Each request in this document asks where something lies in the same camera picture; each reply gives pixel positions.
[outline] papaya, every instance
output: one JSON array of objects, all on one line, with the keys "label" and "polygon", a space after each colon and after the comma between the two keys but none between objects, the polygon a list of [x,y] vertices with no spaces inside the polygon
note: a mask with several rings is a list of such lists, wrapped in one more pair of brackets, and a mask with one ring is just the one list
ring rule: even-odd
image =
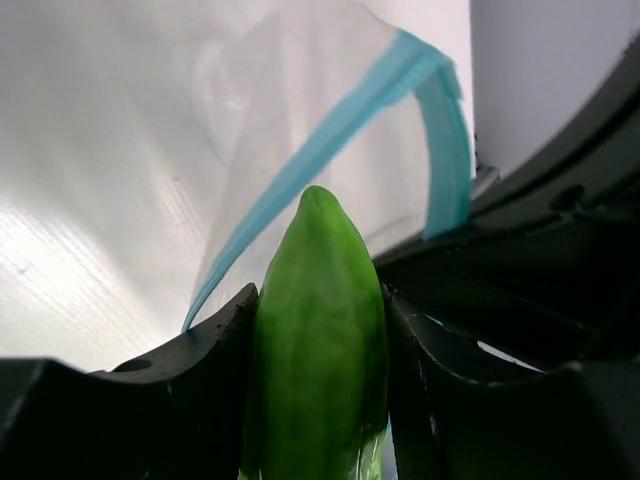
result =
[{"label": "papaya", "polygon": [[302,194],[260,290],[241,479],[374,480],[387,426],[380,283],[358,230]]}]

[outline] white wall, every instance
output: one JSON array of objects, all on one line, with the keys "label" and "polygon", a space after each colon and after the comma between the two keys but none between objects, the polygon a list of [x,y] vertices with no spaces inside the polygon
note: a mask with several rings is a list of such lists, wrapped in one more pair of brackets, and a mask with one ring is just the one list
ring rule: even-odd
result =
[{"label": "white wall", "polygon": [[482,0],[471,24],[478,160],[504,176],[615,66],[640,28],[640,1]]},{"label": "white wall", "polygon": [[435,46],[456,64],[462,108],[474,131],[469,0],[361,0],[381,19]]}]

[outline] green papaya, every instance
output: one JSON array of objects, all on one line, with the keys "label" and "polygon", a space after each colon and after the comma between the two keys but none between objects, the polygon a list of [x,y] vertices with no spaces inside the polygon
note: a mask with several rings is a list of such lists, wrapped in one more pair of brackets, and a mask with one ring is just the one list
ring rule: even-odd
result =
[{"label": "green papaya", "polygon": [[311,186],[260,291],[240,478],[380,478],[388,351],[362,237]]}]

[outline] plastic bag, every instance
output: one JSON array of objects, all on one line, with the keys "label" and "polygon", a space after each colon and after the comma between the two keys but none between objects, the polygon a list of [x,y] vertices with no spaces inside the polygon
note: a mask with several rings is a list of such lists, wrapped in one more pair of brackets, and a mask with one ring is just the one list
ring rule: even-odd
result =
[{"label": "plastic bag", "polygon": [[183,330],[261,284],[311,182],[338,197],[372,255],[465,220],[471,160],[453,64],[361,5],[289,4],[203,81],[228,172]]}]

